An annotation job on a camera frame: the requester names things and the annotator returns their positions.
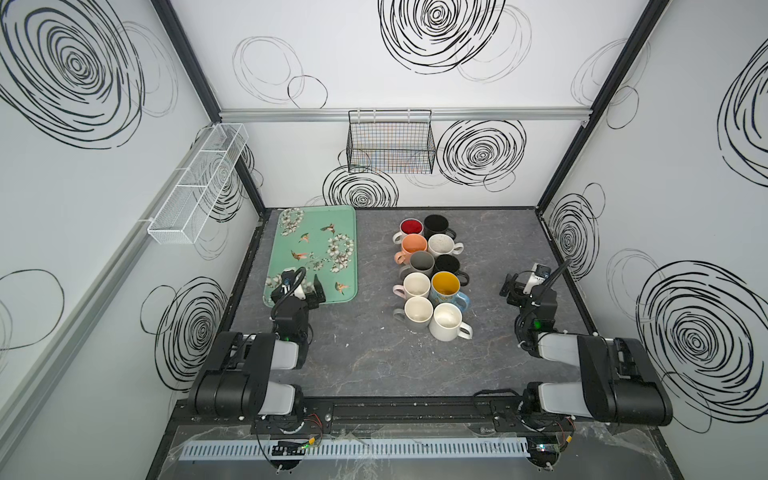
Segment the beige and salmon mug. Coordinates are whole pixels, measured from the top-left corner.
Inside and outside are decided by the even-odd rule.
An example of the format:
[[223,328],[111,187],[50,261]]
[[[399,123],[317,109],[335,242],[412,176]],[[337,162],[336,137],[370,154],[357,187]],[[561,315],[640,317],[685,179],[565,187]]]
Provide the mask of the beige and salmon mug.
[[405,264],[415,253],[426,251],[427,239],[420,234],[408,234],[400,242],[400,251],[394,255],[394,261],[398,265]]

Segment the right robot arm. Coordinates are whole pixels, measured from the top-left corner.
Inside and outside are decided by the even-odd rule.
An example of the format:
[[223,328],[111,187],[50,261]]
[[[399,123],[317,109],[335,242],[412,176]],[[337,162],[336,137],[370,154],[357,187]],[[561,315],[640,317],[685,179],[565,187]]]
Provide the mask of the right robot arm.
[[522,280],[508,274],[500,295],[519,309],[513,322],[518,347],[529,355],[574,366],[574,382],[531,382],[521,415],[591,418],[604,423],[667,426],[673,405],[642,343],[634,338],[574,334],[555,327],[558,272],[537,266]]

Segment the tall grey mug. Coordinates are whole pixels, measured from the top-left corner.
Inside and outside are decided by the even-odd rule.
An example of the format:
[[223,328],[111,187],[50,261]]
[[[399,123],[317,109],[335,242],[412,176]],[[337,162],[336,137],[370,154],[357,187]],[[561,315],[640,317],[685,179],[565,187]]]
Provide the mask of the tall grey mug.
[[431,278],[435,268],[435,258],[428,251],[413,253],[399,270],[399,278],[404,280],[412,273],[421,273]]

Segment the small grey mug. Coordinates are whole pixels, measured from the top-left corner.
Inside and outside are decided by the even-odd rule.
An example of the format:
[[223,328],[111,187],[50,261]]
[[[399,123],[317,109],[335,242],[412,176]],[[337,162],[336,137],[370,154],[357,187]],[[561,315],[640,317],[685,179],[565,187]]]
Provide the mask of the small grey mug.
[[393,318],[412,331],[421,331],[428,328],[433,313],[434,307],[427,298],[413,297],[393,311]]

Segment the white mug red inside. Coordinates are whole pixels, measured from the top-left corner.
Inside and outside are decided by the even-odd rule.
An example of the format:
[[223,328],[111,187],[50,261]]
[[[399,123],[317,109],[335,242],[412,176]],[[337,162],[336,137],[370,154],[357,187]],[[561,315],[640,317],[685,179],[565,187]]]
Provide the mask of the white mug red inside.
[[399,230],[393,235],[392,241],[394,244],[401,244],[406,236],[422,235],[423,230],[424,226],[420,220],[415,218],[404,219],[399,225]]

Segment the black speckled mug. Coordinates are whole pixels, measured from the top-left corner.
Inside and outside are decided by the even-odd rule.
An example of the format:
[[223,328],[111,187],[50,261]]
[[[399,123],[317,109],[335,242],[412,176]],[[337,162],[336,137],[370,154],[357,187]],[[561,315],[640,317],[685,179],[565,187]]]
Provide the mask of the black speckled mug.
[[457,257],[449,254],[442,254],[435,258],[434,272],[449,272],[456,276],[461,286],[467,286],[470,283],[470,276],[461,269],[460,261]]

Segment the blue butterfly mug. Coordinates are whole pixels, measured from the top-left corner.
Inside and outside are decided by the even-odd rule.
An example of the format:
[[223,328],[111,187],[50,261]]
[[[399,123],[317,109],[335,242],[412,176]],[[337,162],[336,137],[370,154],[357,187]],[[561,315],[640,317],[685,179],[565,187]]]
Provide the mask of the blue butterfly mug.
[[450,272],[440,271],[431,278],[431,287],[428,299],[433,306],[450,303],[458,307],[462,312],[470,307],[469,297],[461,291],[459,279]]

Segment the beige mug white handle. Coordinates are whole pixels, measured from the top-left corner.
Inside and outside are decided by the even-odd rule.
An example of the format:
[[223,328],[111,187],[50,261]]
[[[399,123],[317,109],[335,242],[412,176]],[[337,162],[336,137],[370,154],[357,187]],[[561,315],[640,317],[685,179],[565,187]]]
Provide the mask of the beige mug white handle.
[[428,252],[435,258],[441,255],[459,255],[465,246],[447,234],[433,234],[427,241]]

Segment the pink mug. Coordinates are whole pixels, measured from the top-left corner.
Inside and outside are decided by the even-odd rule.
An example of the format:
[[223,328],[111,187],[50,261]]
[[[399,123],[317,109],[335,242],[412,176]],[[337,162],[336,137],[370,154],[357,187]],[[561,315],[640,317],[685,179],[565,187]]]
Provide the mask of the pink mug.
[[392,292],[404,300],[409,300],[414,297],[427,298],[430,290],[430,278],[419,272],[408,274],[401,284],[395,285],[392,288]]

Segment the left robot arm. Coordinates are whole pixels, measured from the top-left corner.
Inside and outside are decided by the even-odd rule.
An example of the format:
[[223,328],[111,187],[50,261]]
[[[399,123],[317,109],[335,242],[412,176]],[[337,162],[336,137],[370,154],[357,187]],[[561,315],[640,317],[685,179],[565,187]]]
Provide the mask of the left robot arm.
[[318,277],[304,283],[304,267],[286,269],[272,290],[271,330],[216,336],[187,398],[190,412],[209,417],[294,417],[306,412],[302,389],[270,379],[298,370],[314,340],[309,313],[326,301]]

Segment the white ribbed mug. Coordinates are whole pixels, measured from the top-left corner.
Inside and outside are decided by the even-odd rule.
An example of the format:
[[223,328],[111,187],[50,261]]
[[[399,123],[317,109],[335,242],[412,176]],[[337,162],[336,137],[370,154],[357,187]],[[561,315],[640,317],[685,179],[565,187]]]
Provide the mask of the white ribbed mug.
[[451,342],[457,338],[473,339],[472,327],[463,321],[462,311],[451,303],[441,303],[434,308],[429,331],[442,342]]

